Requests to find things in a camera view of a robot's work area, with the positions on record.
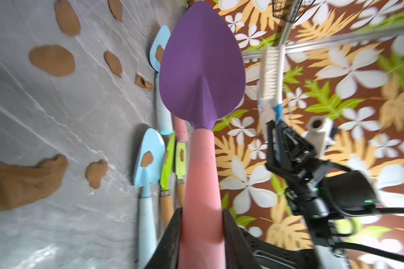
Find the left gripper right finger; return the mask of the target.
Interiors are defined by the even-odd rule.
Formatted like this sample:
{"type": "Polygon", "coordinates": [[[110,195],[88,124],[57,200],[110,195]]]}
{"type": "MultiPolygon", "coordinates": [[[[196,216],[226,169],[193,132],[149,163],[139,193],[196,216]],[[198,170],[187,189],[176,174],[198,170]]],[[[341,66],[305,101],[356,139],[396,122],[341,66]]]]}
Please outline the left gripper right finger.
{"type": "Polygon", "coordinates": [[[225,241],[227,269],[260,269],[241,229],[237,226],[229,210],[222,211],[223,235],[225,241]]]}

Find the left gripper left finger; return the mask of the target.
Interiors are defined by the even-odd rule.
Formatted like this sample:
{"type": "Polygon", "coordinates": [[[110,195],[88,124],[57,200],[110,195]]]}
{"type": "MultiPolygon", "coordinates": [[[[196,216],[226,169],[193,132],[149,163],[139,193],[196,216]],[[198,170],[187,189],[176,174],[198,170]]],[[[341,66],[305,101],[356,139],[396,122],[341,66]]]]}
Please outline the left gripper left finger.
{"type": "Polygon", "coordinates": [[[177,269],[182,230],[183,208],[175,210],[156,251],[145,269],[177,269]]]}

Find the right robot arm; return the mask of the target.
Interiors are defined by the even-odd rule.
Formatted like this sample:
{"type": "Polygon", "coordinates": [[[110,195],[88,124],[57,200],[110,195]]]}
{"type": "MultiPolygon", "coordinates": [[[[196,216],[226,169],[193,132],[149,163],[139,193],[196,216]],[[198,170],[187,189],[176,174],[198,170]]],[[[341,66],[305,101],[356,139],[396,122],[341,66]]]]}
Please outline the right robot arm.
{"type": "Polygon", "coordinates": [[[349,250],[404,263],[404,255],[345,242],[346,234],[334,225],[339,219],[404,214],[403,207],[379,207],[362,172],[318,158],[325,146],[315,147],[284,121],[268,122],[267,132],[266,168],[285,180],[286,201],[295,216],[304,218],[313,248],[288,251],[243,232],[260,265],[270,269],[347,269],[349,250]]]}

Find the white brush blue handle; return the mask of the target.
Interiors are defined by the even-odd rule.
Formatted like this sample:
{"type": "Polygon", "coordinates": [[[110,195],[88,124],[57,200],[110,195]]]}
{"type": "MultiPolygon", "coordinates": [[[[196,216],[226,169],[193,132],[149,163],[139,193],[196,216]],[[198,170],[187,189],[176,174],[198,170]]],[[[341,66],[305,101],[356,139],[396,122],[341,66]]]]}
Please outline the white brush blue handle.
{"type": "Polygon", "coordinates": [[[283,120],[283,76],[285,65],[284,44],[267,47],[261,53],[259,77],[259,102],[269,104],[275,121],[283,120]]]}

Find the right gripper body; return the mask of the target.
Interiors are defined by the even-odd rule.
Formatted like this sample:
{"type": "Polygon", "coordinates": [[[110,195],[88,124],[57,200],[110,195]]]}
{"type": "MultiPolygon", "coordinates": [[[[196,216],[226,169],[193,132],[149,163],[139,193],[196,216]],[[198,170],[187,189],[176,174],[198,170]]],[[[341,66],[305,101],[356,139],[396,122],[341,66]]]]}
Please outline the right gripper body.
{"type": "Polygon", "coordinates": [[[285,122],[269,121],[266,168],[287,184],[292,213],[303,216],[314,245],[331,247],[343,234],[333,221],[377,212],[377,198],[366,176],[316,157],[315,147],[285,122]]]}

